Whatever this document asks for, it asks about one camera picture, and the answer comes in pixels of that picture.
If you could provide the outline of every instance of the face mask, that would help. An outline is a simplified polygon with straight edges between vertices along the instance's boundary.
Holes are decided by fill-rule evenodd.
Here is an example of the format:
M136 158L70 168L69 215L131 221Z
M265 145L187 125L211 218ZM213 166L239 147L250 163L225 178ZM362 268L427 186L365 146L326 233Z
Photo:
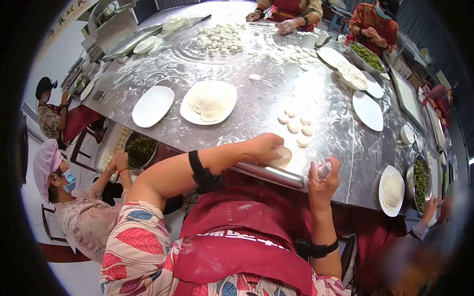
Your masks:
M377 13L379 14L379 16L381 16L382 18L386 18L386 19L391 19L391 17L389 17L388 15L386 15L382 8L378 5L375 6L375 11L377 11Z
M74 188L76 188L76 177L74 176L73 170L69 168L67 171L64 172L63 176L69 182L67 185L63 185L64 191L71 194Z

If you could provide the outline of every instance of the calligraphy banner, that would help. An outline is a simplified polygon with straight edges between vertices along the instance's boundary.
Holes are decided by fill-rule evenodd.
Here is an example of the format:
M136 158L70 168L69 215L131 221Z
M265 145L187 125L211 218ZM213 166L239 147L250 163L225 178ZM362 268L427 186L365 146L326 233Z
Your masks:
M68 24L77 20L86 10L94 5L97 0L71 0L66 5L64 10L59 13L58 17L54 20L49 28L47 36L45 37L41 49L36 58L41 58L46 49L53 43L55 38L61 33Z

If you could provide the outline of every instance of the woman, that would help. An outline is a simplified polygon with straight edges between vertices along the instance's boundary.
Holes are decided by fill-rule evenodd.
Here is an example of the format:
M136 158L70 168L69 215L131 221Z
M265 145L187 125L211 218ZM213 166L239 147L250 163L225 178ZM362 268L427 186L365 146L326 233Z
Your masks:
M309 199L283 198L267 187L232 186L219 176L244 161L264 163L282 155L283 138L251 140L193 151L156 163L136 179L110 234L100 282L105 295L349 295L331 211L340 163L319 179L309 171ZM170 242L163 223L166 200L198 186L201 196ZM325 246L308 263L295 240Z
M38 124L43 134L49 139L56 139L61 150L66 149L83 129L91 125L97 143L100 143L105 135L105 117L92 111L84 105L80 105L68 111L67 98L69 92L63 93L61 104L55 106L47 104L51 97L51 89L54 85L48 77L43 77L36 87L36 99L38 100Z
M258 0L257 8L247 15L246 20L253 22L265 16L264 11L275 5L268 20L279 22L278 33L287 34L296 28L312 31L323 16L321 0Z
M73 191L76 177L69 164L63 160L55 139L41 144L33 161L33 174L41 197L46 203L54 204L57 219L68 242L99 263L102 262L107 239L123 206L123 203L110 206L103 202L102 192L115 172L120 176L124 188L122 201L132 187L127 153L118 150L107 168L91 188Z
M398 0L377 0L377 4L360 3L349 22L347 41L357 41L379 57L397 46L398 24L395 21Z

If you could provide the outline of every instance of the white plate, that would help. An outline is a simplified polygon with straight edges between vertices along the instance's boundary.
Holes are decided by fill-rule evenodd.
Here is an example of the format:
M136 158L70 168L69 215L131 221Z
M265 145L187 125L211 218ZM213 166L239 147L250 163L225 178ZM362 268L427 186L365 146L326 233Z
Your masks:
M382 98L383 89L380 87L380 84L377 82L377 80L375 80L375 78L372 77L369 72L363 70L361 72L367 78L367 83L369 84L367 92L376 99Z
M194 112L194 110L191 109L192 107L188 104L191 94L205 87L211 87L219 93L228 94L227 99L229 100L229 105L226 109L224 109L224 114L222 115L222 117L216 121L212 121L212 122L202 121L201 115L199 113ZM187 121L191 123L201 125L201 126L210 126L210 125L215 125L224 121L230 115L232 110L234 110L236 103L237 103L237 88L233 86L232 84L224 82L224 81L220 81L220 80L198 81L196 82L196 84L194 84L191 87L191 89L186 93L186 95L182 99L180 113L184 119L186 119Z
M93 81L91 81L85 88L84 90L82 91L81 93L81 101L84 101L84 99L89 95L89 93L91 92L92 88L94 87L94 83Z
M334 69L337 69L337 63L340 61L349 62L342 54L330 47L322 47L318 49L318 56Z
M143 40L139 44L135 46L133 49L134 54L145 54L149 52L155 45L155 41L158 39L156 36L148 37L147 39Z
M139 127L151 127L171 108L174 92L166 86L152 86L133 108L132 118Z
M397 207L393 210L393 211L390 211L389 209L387 209L386 206L383 205L383 201L382 201L382 198L383 198L383 195L384 195L384 191L383 191L383 188L382 188L382 184L383 184L383 179L385 178L386 175L391 175L391 174L397 174L399 176L399 178L401 179L401 189L400 189L400 202L399 204L397 205ZM380 183L379 183L379 202L380 202L380 207L382 207L382 210L383 212L389 216L389 217L396 217L398 215L398 212L400 212L400 209L401 209L401 205L403 204L403 195L404 195L404 192L405 192L405 181L403 180L403 178L401 177L400 173L397 171L396 168L394 168L393 166L389 165L382 173L382 176L380 177Z
M352 104L355 113L366 126L377 132L383 130L382 110L371 97L357 90L352 96Z

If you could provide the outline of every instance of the stainless steel table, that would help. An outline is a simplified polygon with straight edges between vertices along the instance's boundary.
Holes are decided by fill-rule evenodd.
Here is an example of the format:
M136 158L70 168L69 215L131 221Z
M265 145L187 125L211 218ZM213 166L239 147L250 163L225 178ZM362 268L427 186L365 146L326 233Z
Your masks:
M401 142L400 128L410 120L401 113L393 85L386 78L382 78L385 94L376 100L383 111L384 130L375 132L355 115L352 91L343 86L334 70L321 60L317 59L310 64L308 72L303 72L297 63L275 63L261 53L255 56L246 53L250 48L261 51L286 44L312 48L316 41L314 37L279 36L275 34L275 28L247 26L241 30L245 44L243 52L217 54L210 58L207 51L190 45L190 39L197 35L199 27L244 21L254 5L240 1L206 2L160 12L154 17L154 23L162 22L170 14L190 11L190 16L211 13L213 17L189 30L159 36L161 46L149 54L134 55L126 64L113 62L91 92L105 91L102 102L96 103L90 96L83 103L124 126L184 152L240 142L265 132L276 133L285 138L285 146L293 151L287 171L305 176L311 160L322 161L335 155L341 161L342 169L341 184L333 200L380 210L376 193L383 170L392 165L404 172L417 151L422 151L424 146L433 149L433 136L423 135L415 128L415 144L407 146ZM327 46L349 59L345 45L331 41ZM248 76L252 73L261 75L262 80L251 82ZM235 85L237 105L221 124L191 124L179 113L181 101L195 82L209 79ZM154 85L170 87L175 92L175 102L158 124L140 128L133 122L131 113L138 99ZM296 144L301 133L291 134L277 121L287 106L314 116L315 133L308 148L301 149ZM401 214L415 215L411 203L405 200L404 204Z

